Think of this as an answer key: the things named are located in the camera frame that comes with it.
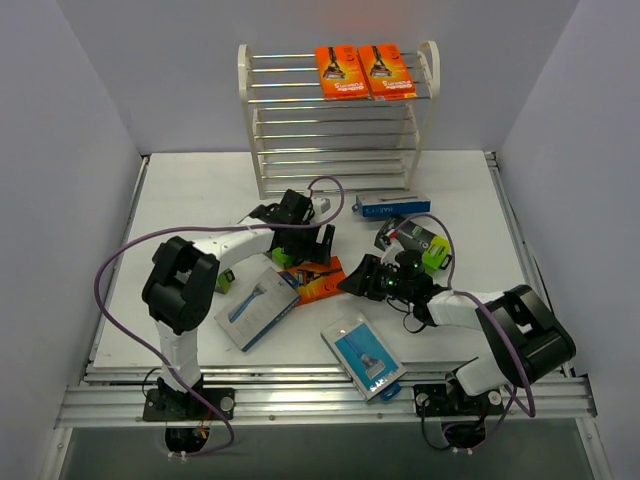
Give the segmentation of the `small orange Gillette razor box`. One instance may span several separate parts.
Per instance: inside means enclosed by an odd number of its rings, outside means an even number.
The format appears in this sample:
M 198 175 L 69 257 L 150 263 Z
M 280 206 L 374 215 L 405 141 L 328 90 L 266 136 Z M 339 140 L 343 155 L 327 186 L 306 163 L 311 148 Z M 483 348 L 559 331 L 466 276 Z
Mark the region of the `small orange Gillette razor box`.
M 299 305 L 324 300 L 342 291 L 338 284 L 346 279 L 342 263 L 338 256 L 332 256 L 327 265 L 303 263 L 280 272 L 299 295 Z

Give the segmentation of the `grey Harry's box blue razor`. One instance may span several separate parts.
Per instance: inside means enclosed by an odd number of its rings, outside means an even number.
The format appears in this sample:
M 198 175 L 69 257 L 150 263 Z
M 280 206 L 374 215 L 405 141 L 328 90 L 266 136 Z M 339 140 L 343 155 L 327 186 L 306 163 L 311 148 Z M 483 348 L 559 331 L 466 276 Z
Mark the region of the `grey Harry's box blue razor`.
M 215 316 L 233 343 L 247 352 L 300 301 L 291 282 L 269 267 Z

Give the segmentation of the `orange Gillette Fusion5 razor box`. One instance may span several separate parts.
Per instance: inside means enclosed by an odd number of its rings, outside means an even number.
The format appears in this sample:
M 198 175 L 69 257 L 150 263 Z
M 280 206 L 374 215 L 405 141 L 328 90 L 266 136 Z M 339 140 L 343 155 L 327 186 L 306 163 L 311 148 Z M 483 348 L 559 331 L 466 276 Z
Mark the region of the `orange Gillette Fusion5 razor box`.
M 396 101 L 417 97 L 411 73 L 396 44 L 360 46 L 357 52 L 374 100 Z

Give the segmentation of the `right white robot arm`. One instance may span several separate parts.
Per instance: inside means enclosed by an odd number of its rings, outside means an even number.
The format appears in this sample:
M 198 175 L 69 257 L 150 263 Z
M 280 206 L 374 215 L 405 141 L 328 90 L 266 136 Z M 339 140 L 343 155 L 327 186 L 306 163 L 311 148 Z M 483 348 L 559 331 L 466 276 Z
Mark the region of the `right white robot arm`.
M 528 285 L 472 294 L 437 284 L 422 255 L 403 250 L 394 261 L 367 254 L 338 288 L 372 301 L 399 300 L 426 327 L 451 326 L 484 334 L 490 351 L 452 372 L 444 400 L 455 412 L 475 406 L 480 395 L 510 385 L 527 396 L 534 414 L 531 385 L 573 359 L 576 344 L 569 332 Z

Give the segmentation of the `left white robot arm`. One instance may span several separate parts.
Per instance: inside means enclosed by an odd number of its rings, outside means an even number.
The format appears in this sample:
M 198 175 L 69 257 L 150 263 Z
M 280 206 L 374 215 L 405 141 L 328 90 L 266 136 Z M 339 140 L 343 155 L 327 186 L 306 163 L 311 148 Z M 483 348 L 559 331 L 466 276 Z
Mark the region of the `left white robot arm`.
M 329 209 L 328 198 L 289 189 L 280 201 L 258 205 L 226 234 L 217 231 L 197 241 L 174 236 L 159 245 L 142 290 L 163 356 L 156 408 L 179 419 L 194 419 L 206 411 L 197 333 L 219 277 L 254 255 L 276 249 L 296 265 L 327 264 L 335 232 L 328 223 Z

